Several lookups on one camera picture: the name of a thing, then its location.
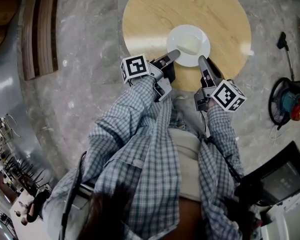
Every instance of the hand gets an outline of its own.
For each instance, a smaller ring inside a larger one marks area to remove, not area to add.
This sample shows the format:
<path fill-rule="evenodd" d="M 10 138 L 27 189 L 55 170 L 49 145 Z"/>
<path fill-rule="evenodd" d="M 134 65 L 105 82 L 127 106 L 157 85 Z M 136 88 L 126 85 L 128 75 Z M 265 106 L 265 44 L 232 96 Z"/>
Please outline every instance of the hand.
<path fill-rule="evenodd" d="M 215 102 L 215 100 L 213 98 L 210 98 L 209 99 L 209 102 L 208 102 L 208 108 L 212 108 L 214 105 L 216 105 L 217 103 Z"/>

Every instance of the white saucer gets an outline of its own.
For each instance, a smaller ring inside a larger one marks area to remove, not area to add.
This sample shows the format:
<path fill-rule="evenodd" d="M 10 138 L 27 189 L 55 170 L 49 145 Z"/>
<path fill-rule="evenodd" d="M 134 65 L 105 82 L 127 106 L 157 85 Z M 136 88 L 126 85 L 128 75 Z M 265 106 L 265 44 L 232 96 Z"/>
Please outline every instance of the white saucer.
<path fill-rule="evenodd" d="M 183 51 L 180 51 L 181 55 L 179 58 L 175 60 L 175 62 L 185 67 L 196 67 L 199 65 L 198 59 L 201 55 L 203 55 L 205 58 L 209 57 L 210 54 L 209 39 L 205 34 L 205 32 L 203 32 L 200 28 L 196 26 L 193 25 L 177 26 L 173 30 L 171 30 L 171 32 L 169 33 L 166 39 L 166 49 L 168 53 L 177 49 L 177 44 L 179 42 L 179 39 L 184 35 L 192 35 L 197 37 L 202 42 L 201 48 L 198 54 L 196 55 L 191 55 Z"/>

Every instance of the blue plaid shirt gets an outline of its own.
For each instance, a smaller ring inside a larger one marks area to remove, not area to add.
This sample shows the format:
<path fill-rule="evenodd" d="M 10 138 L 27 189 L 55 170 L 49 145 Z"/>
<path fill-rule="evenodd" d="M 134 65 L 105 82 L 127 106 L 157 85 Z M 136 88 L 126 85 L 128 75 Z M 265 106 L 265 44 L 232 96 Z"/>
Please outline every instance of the blue plaid shirt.
<path fill-rule="evenodd" d="M 152 77 L 127 89 L 95 122 L 83 163 L 82 181 L 97 178 L 96 193 L 114 192 L 123 183 L 134 192 L 125 223 L 126 239 L 160 239 L 179 223 L 181 173 L 176 146 L 169 134 L 172 101 L 155 103 Z M 213 141 L 243 176 L 236 136 L 227 113 L 219 106 L 208 111 Z M 210 240 L 236 240 L 241 233 L 227 217 L 222 200 L 233 198 L 235 183 L 228 166 L 212 143 L 201 141 L 198 154 L 202 218 Z M 74 177 L 70 171 L 46 202 L 65 199 Z M 260 238 L 258 231 L 255 239 Z"/>

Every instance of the round wooden table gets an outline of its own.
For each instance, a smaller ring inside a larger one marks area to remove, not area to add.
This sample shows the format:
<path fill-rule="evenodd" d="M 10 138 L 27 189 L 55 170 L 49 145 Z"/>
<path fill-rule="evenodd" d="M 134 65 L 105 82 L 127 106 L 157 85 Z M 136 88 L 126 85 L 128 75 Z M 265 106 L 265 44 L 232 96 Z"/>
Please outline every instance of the round wooden table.
<path fill-rule="evenodd" d="M 238 0 L 129 0 L 123 14 L 123 37 L 132 56 L 147 60 L 167 53 L 169 32 L 179 25 L 202 29 L 211 44 L 209 58 L 226 79 L 234 78 L 246 63 L 251 48 L 247 15 Z M 174 63 L 172 87 L 196 92 L 200 87 L 199 67 Z"/>

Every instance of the marble floor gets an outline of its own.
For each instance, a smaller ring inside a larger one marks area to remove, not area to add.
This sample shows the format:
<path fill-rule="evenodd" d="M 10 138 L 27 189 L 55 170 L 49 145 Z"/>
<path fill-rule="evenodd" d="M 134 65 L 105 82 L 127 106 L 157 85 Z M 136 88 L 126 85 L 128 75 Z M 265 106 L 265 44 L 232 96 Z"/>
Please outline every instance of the marble floor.
<path fill-rule="evenodd" d="M 66 169 L 87 149 L 95 119 L 127 88 L 119 69 L 121 58 L 129 55 L 122 35 L 127 1 L 58 0 L 59 70 L 31 84 L 50 134 L 49 145 L 57 150 L 54 161 Z M 295 77 L 300 80 L 300 0 L 238 1 L 250 22 L 253 55 L 234 79 L 247 102 L 233 115 L 232 125 L 249 173 L 292 140 L 300 149 L 300 121 L 291 121 L 277 132 L 267 109 L 275 81 L 290 77 L 286 54 L 276 47 L 281 31 L 287 34 Z M 193 103 L 193 93 L 183 95 Z"/>

